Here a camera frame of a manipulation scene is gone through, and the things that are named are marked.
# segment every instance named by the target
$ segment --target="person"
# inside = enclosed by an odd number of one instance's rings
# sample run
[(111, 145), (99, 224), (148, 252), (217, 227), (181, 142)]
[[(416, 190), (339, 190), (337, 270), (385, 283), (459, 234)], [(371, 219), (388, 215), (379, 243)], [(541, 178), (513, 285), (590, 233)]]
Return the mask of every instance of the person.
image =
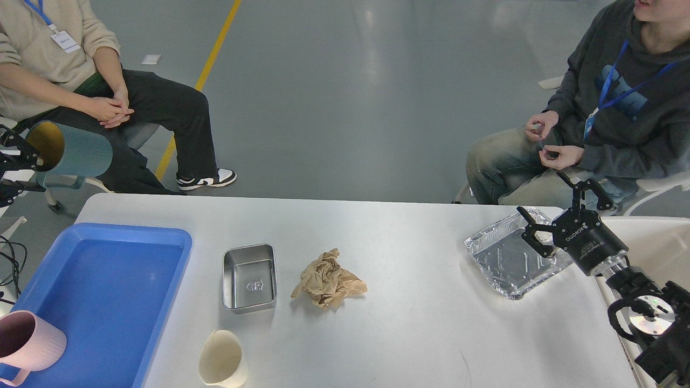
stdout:
[(137, 122), (174, 134), (182, 191), (222, 187), (237, 178), (217, 168), (206, 97), (152, 72), (124, 70), (119, 44), (88, 0), (0, 2), (0, 115), (23, 131), (50, 120), (98, 133), (112, 162), (98, 178), (118, 193), (180, 194), (146, 168), (122, 130)]
[[(640, 178), (690, 167), (690, 1), (617, 0), (568, 58), (560, 89), (525, 126), (467, 155), (479, 204), (568, 208), (571, 181), (598, 181), (614, 202)], [(584, 203), (594, 208), (596, 196)]]

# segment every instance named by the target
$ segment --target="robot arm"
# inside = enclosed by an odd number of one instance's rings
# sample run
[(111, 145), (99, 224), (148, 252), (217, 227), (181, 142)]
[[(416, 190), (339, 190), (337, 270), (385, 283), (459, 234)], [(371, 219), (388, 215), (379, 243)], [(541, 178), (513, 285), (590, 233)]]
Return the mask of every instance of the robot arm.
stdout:
[[(7, 171), (34, 170), (39, 168), (39, 153), (23, 137), (0, 124), (0, 145), (17, 147), (19, 155), (0, 153), (0, 177)], [(24, 191), (45, 191), (32, 182), (0, 179), (0, 207), (9, 206)]]
[[(599, 210), (613, 209), (613, 202), (595, 180), (573, 184), (564, 173), (558, 175), (573, 188), (573, 206), (551, 225), (537, 224), (527, 211), (517, 210), (527, 220), (525, 240), (541, 256), (563, 249), (587, 276), (601, 275), (620, 296), (609, 307), (609, 322), (616, 332), (640, 346), (635, 362), (657, 383), (687, 384), (690, 378), (690, 293), (674, 282), (659, 289), (642, 270), (627, 264), (628, 247), (604, 225), (601, 217), (587, 210), (581, 201), (587, 190), (598, 200)], [(553, 246), (544, 245), (537, 231), (553, 236)], [(621, 326), (617, 312), (627, 315), (629, 332)]]

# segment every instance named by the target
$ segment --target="clasped hands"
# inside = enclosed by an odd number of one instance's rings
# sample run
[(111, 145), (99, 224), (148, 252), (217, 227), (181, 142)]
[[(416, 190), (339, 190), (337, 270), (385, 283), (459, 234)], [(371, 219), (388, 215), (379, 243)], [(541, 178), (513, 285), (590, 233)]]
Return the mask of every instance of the clasped hands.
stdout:
[[(525, 135), (532, 142), (538, 142), (549, 136), (551, 129), (558, 123), (558, 113), (553, 110), (534, 115), (525, 124)], [(549, 152), (557, 152), (557, 157), (550, 157)], [(547, 144), (539, 151), (539, 159), (544, 167), (562, 170), (580, 163), (584, 149), (577, 146), (552, 146)]]
[(115, 91), (112, 98), (91, 97), (85, 106), (84, 112), (98, 120), (106, 129), (129, 121), (134, 109), (129, 107), (129, 96), (126, 88)]

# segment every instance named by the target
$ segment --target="id card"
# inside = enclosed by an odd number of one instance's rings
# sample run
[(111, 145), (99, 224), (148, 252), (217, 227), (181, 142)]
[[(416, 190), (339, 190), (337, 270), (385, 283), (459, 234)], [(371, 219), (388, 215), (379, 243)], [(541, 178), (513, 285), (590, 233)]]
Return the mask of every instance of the id card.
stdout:
[(599, 108), (596, 108), (589, 117), (587, 117), (587, 120), (584, 121), (584, 137), (583, 140), (587, 139), (587, 135), (592, 131), (592, 128), (594, 127), (594, 119), (596, 118), (597, 112), (599, 112)]
[(67, 31), (58, 32), (50, 37), (68, 54), (72, 51), (80, 49), (79, 44), (77, 44), (77, 42), (67, 33)]

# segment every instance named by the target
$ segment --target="blue lanyard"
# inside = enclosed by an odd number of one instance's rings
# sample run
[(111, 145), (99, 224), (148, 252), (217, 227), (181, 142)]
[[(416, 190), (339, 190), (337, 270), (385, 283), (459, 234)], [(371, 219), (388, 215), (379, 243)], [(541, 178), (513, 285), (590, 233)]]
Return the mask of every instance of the blue lanyard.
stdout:
[(639, 84), (639, 85), (637, 85), (636, 87), (632, 88), (631, 90), (628, 90), (627, 92), (622, 93), (621, 95), (618, 95), (618, 97), (616, 97), (615, 99), (612, 99), (612, 100), (610, 100), (610, 101), (608, 101), (608, 102), (605, 102), (605, 101), (606, 101), (606, 95), (609, 94), (609, 89), (610, 89), (610, 87), (611, 87), (611, 80), (613, 79), (613, 72), (615, 72), (615, 67), (618, 65), (618, 61), (619, 61), (620, 58), (623, 56), (623, 53), (625, 52), (625, 50), (626, 50), (627, 48), (628, 48), (628, 40), (626, 39), (625, 42), (623, 42), (623, 47), (621, 47), (621, 49), (620, 49), (620, 53), (618, 54), (618, 58), (616, 58), (615, 62), (613, 62), (613, 66), (612, 66), (611, 69), (609, 70), (609, 74), (608, 74), (607, 77), (606, 77), (606, 81), (604, 81), (604, 85), (602, 86), (601, 95), (599, 95), (599, 104), (597, 105), (597, 108), (592, 112), (591, 115), (589, 115), (589, 117), (588, 117), (587, 120), (585, 121), (585, 124), (584, 124), (584, 139), (587, 138), (587, 135), (588, 135), (588, 134), (590, 133), (590, 131), (592, 130), (592, 127), (594, 126), (594, 119), (595, 119), (595, 116), (596, 116), (596, 114), (597, 114), (600, 110), (602, 110), (602, 109), (604, 109), (604, 108), (608, 108), (608, 107), (610, 107), (610, 106), (612, 106), (612, 105), (617, 104), (620, 100), (622, 100), (622, 99), (624, 99), (625, 97), (628, 97), (629, 95), (631, 95), (631, 94), (633, 94), (634, 92), (638, 91), (641, 87), (643, 87), (644, 85), (646, 85), (647, 82), (649, 82), (649, 81), (651, 81), (651, 80), (653, 80), (653, 79), (656, 79), (656, 78), (658, 78), (659, 76), (661, 76), (662, 74), (664, 74), (665, 72), (669, 71), (669, 70), (670, 70), (672, 67), (674, 67), (674, 66), (676, 65), (676, 63), (677, 63), (677, 62), (673, 62), (673, 63), (667, 64), (666, 66), (664, 66), (663, 69), (659, 70), (659, 72), (656, 73), (656, 75), (654, 75), (654, 77), (652, 77), (652, 78), (650, 78), (650, 79), (646, 79), (644, 82), (642, 82), (641, 84)]
[(604, 100), (606, 99), (606, 95), (609, 93), (609, 88), (611, 87), (611, 79), (613, 78), (613, 71), (615, 70), (616, 65), (618, 65), (618, 61), (623, 56), (623, 53), (625, 52), (626, 48), (628, 48), (627, 39), (625, 42), (623, 42), (623, 47), (620, 49), (620, 54), (618, 54), (618, 58), (616, 59), (615, 63), (613, 64), (613, 67), (610, 69), (609, 75), (607, 75), (606, 81), (604, 82), (604, 86), (602, 87), (602, 94), (599, 96), (599, 105), (598, 105), (599, 110), (602, 110), (604, 108), (608, 108), (611, 105), (618, 103), (620, 100), (622, 100), (625, 97), (628, 97), (629, 95), (631, 95), (632, 93), (638, 91), (638, 89), (643, 87), (647, 82), (651, 81), (652, 79), (658, 78), (660, 75), (664, 74), (666, 71), (670, 70), (672, 67), (674, 67), (676, 65), (676, 62), (673, 62), (671, 64), (667, 64), (666, 66), (664, 66), (663, 69), (659, 70), (659, 72), (656, 73), (656, 75), (654, 77), (642, 82), (641, 84), (637, 85), (636, 87), (632, 88), (631, 90), (628, 90), (627, 92), (619, 95), (615, 99), (612, 99), (611, 101), (609, 101), (607, 103), (604, 103)]
[(43, 13), (43, 0), (39, 0), (39, 6), (36, 7), (33, 5), (33, 3), (29, 0), (24, 0), (24, 3), (26, 3), (27, 6), (30, 6), (32, 10), (36, 11), (39, 16), (46, 21), (48, 24), (48, 27), (50, 27), (51, 30), (57, 32), (57, 28), (55, 25), (50, 21), (50, 19), (46, 16), (46, 14)]

